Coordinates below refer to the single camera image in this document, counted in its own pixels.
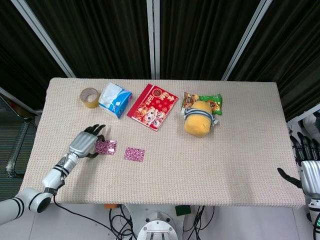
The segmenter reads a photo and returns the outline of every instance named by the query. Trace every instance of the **orange object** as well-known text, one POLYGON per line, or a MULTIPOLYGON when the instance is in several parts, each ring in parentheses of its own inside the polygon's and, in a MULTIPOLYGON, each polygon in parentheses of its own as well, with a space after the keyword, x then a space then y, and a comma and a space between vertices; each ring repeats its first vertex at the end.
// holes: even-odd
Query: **orange object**
POLYGON ((104 208, 105 209, 115 209, 118 207, 118 204, 105 204, 104 208))

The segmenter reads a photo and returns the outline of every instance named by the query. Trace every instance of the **yellow plush toy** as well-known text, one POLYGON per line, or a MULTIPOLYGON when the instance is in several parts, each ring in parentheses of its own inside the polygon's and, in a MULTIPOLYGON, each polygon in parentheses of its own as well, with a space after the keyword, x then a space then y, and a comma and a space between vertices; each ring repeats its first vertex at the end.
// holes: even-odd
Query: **yellow plush toy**
POLYGON ((185 110, 184 118, 186 119, 184 130, 197 137, 207 135, 211 125, 216 121, 212 115, 210 103, 205 101, 195 101, 185 110))

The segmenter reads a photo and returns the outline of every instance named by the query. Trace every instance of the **green object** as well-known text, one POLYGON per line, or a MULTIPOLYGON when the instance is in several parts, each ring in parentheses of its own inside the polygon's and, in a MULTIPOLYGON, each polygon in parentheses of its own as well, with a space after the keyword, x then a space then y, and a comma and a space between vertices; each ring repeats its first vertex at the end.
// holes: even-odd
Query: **green object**
POLYGON ((190 205, 175 206, 175 213, 177 216, 186 215, 191 213, 190 205))
POLYGON ((212 96, 199 96, 199 100, 210 103, 212 114, 222 115, 222 96, 220 93, 212 96))

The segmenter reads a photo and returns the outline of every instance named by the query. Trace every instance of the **red book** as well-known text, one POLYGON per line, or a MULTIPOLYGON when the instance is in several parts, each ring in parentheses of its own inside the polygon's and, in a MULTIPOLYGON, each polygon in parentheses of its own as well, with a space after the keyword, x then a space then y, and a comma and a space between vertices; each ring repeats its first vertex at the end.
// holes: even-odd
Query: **red book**
POLYGON ((177 100, 177 96, 149 83, 127 116, 158 131, 177 100))

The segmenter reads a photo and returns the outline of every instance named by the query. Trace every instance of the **green snack package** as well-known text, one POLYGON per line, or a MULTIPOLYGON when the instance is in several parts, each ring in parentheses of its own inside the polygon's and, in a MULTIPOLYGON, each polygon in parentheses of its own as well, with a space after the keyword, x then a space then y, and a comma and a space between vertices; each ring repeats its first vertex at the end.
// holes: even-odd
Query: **green snack package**
POLYGON ((210 103, 212 114, 222 115, 222 96, 220 93, 212 96, 199 96, 199 100, 210 103))

